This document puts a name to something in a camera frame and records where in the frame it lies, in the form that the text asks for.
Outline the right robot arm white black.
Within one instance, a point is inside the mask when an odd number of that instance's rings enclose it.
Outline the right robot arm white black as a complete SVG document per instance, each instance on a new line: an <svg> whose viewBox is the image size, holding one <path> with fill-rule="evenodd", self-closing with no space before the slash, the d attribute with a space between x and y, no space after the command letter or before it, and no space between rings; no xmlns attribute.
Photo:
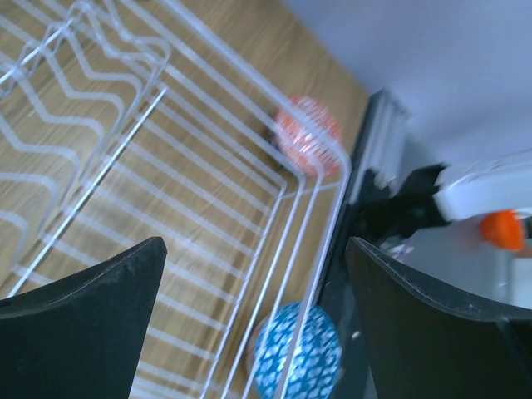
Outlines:
<svg viewBox="0 0 532 399"><path fill-rule="evenodd" d="M531 152L413 170L400 189L358 202L351 235L373 244L476 216L531 211Z"/></svg>

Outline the white wire dish rack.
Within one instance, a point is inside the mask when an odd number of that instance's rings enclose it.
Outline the white wire dish rack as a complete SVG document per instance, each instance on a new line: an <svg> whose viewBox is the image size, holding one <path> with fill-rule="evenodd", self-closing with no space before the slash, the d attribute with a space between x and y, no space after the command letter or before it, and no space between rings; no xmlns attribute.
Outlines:
<svg viewBox="0 0 532 399"><path fill-rule="evenodd" d="M292 96L325 105L342 144ZM127 398L259 398L248 340L298 303L287 398L367 100L279 1L2 2L1 301L161 237ZM272 145L279 108L333 175Z"/></svg>

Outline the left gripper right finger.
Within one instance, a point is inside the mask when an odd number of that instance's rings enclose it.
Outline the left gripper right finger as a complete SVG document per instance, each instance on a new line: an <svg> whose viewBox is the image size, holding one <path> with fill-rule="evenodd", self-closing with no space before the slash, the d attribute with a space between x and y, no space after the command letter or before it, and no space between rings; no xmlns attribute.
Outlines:
<svg viewBox="0 0 532 399"><path fill-rule="evenodd" d="M531 311L469 293L352 237L347 267L380 398L529 398Z"/></svg>

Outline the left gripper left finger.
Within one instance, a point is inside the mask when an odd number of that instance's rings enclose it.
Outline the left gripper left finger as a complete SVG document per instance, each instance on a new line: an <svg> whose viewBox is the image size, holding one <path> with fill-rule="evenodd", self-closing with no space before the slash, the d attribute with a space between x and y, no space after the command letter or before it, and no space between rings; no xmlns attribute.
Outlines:
<svg viewBox="0 0 532 399"><path fill-rule="evenodd" d="M1 301L3 398L127 398L167 248L148 238Z"/></svg>

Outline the red white patterned bowl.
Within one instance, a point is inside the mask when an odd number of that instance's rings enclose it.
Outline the red white patterned bowl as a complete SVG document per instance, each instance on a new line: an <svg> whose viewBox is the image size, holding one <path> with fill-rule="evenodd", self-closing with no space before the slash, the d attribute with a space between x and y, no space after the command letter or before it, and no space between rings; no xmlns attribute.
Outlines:
<svg viewBox="0 0 532 399"><path fill-rule="evenodd" d="M290 101L319 125L333 141L342 144L340 126L325 105L311 96L292 96ZM313 178L318 177L317 164L323 168L324 178L337 171L338 162L334 153L289 111L279 108L274 116L274 122L271 143L297 170Z"/></svg>

